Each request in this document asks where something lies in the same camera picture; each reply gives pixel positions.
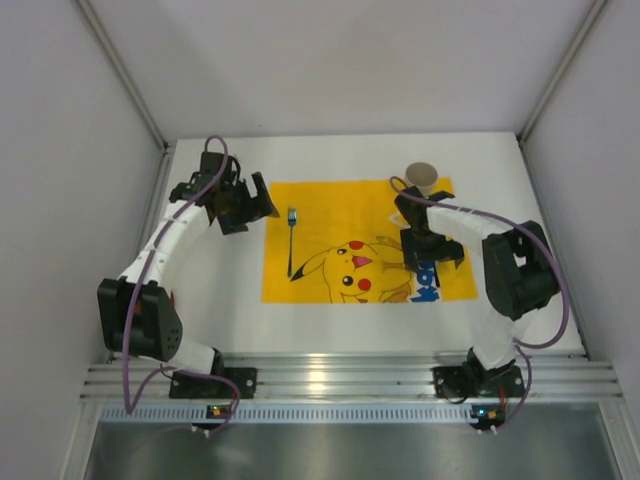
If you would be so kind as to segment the blue plastic fork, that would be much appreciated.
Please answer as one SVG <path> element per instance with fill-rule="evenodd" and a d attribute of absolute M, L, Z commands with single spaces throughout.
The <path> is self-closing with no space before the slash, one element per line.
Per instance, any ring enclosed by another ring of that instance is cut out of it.
<path fill-rule="evenodd" d="M 293 276 L 293 238 L 294 228 L 297 225 L 297 209 L 294 206 L 290 206 L 287 211 L 287 223 L 289 228 L 289 243 L 288 243 L 288 264 L 287 264 L 287 277 Z"/>

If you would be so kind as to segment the beige paper cup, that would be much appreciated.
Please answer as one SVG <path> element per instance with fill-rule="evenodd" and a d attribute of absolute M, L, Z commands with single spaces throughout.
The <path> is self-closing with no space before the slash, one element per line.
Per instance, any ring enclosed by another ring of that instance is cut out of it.
<path fill-rule="evenodd" d="M 439 180 L 437 169 L 426 162 L 414 162 L 404 172 L 404 182 L 409 187 L 416 187 L 423 197 L 427 198 Z"/>

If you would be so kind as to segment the blue plastic knife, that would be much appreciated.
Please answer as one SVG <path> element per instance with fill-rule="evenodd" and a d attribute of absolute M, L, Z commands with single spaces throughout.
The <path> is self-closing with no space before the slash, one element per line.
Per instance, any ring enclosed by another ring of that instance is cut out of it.
<path fill-rule="evenodd" d="M 438 270 L 437 270 L 437 263 L 433 262 L 433 275 L 434 275 L 434 282 L 435 282 L 435 286 L 436 288 L 440 288 L 440 280 L 439 280 L 439 275 L 438 275 Z"/>

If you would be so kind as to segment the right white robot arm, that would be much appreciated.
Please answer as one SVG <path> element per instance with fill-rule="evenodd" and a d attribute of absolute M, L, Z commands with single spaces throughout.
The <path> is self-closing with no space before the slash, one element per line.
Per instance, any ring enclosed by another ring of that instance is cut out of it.
<path fill-rule="evenodd" d="M 394 203 L 408 224 L 401 231 L 408 270 L 418 274 L 438 262 L 459 267 L 469 254 L 482 260 L 489 311 L 472 328 L 468 359 L 490 372 L 512 364 L 513 324 L 562 290 L 542 227 L 459 206 L 446 191 L 424 197 L 408 187 L 397 191 Z"/>

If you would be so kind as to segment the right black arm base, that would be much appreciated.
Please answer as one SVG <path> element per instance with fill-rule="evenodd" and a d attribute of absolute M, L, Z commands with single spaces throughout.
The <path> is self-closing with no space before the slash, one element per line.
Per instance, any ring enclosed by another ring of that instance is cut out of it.
<path fill-rule="evenodd" d="M 521 398 L 525 391 L 520 368 L 515 360 L 504 366 L 485 369 L 472 349 L 459 365 L 443 365 L 432 369 L 437 398 L 460 404 L 468 399 Z"/>

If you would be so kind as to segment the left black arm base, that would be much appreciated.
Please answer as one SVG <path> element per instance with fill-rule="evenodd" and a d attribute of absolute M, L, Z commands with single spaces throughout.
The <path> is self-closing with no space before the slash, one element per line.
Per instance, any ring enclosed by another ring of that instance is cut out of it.
<path fill-rule="evenodd" d="M 233 383 L 239 390 L 239 398 L 253 399 L 257 386 L 258 370 L 256 368 L 226 367 L 222 377 Z M 184 373 L 173 373 L 169 390 L 171 399 L 204 400 L 204 399 L 237 399 L 233 388 L 227 383 L 189 376 Z"/>

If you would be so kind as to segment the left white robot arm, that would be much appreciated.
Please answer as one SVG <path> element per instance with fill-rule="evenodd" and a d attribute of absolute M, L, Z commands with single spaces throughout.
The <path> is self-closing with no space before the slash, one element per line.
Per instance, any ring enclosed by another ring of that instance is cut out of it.
<path fill-rule="evenodd" d="M 278 217 L 261 173 L 252 187 L 238 160 L 205 151 L 200 167 L 170 193 L 158 227 L 136 259 L 97 289 L 108 350 L 169 364 L 198 374 L 219 374 L 221 353 L 186 336 L 174 305 L 173 285 L 191 247 L 218 223 L 223 234 L 245 232 L 251 222 Z"/>

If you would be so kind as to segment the left aluminium corner post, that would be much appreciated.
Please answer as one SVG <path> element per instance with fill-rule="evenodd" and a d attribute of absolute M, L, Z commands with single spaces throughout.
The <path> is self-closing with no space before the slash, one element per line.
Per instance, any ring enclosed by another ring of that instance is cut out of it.
<path fill-rule="evenodd" d="M 133 109 L 136 111 L 154 143 L 161 151 L 166 151 L 169 143 L 153 118 L 140 89 L 92 2 L 87 0 L 72 0 L 71 3 L 78 11 L 90 35 L 96 41 L 100 51 L 110 65 L 116 79 L 123 88 Z"/>

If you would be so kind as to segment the aluminium corner post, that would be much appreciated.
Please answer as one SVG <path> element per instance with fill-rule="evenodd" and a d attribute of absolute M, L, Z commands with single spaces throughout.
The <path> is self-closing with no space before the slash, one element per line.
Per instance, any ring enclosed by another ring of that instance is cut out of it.
<path fill-rule="evenodd" d="M 579 57 L 590 36 L 596 30 L 601 19 L 606 14 L 610 4 L 610 0 L 593 0 L 590 2 L 586 13 L 583 15 L 578 27 L 572 34 L 568 45 L 557 62 L 557 65 L 552 70 L 552 73 L 544 84 L 540 95 L 537 97 L 537 100 L 534 103 L 531 112 L 527 116 L 523 127 L 516 135 L 520 148 L 523 148 L 526 145 L 528 139 L 531 137 L 533 131 L 556 95 L 557 90 L 560 88 L 565 77 L 570 72 L 573 64 Z"/>
<path fill-rule="evenodd" d="M 166 151 L 169 143 L 153 118 L 140 89 L 92 2 L 87 0 L 72 0 L 71 3 L 78 11 L 90 35 L 96 41 L 100 51 L 110 65 L 116 79 L 123 88 L 133 109 L 136 111 L 154 143 L 161 151 Z"/>

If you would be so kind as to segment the aluminium mounting rail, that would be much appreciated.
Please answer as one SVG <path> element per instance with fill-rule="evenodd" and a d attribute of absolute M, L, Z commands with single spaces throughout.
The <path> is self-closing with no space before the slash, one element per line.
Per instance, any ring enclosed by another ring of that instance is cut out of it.
<path fill-rule="evenodd" d="M 457 365 L 456 355 L 228 354 L 225 364 L 257 370 L 255 399 L 284 401 L 435 398 L 432 369 Z M 533 402 L 618 401 L 622 389 L 611 363 L 575 355 L 531 355 Z"/>

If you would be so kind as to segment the right aluminium corner post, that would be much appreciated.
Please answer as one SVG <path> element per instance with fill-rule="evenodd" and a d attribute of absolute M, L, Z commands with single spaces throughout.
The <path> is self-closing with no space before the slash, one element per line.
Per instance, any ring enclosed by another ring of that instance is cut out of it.
<path fill-rule="evenodd" d="M 610 0 L 593 0 L 590 2 L 586 13 L 583 15 L 578 27 L 572 34 L 568 45 L 557 62 L 557 65 L 552 70 L 552 73 L 544 84 L 540 95 L 537 97 L 537 100 L 534 103 L 531 112 L 527 116 L 523 127 L 516 135 L 520 148 L 523 148 L 526 145 L 528 139 L 531 137 L 533 131 L 556 95 L 557 90 L 560 88 L 565 77 L 570 72 L 573 64 L 579 57 L 590 36 L 596 30 L 601 19 L 606 14 L 610 4 Z"/>

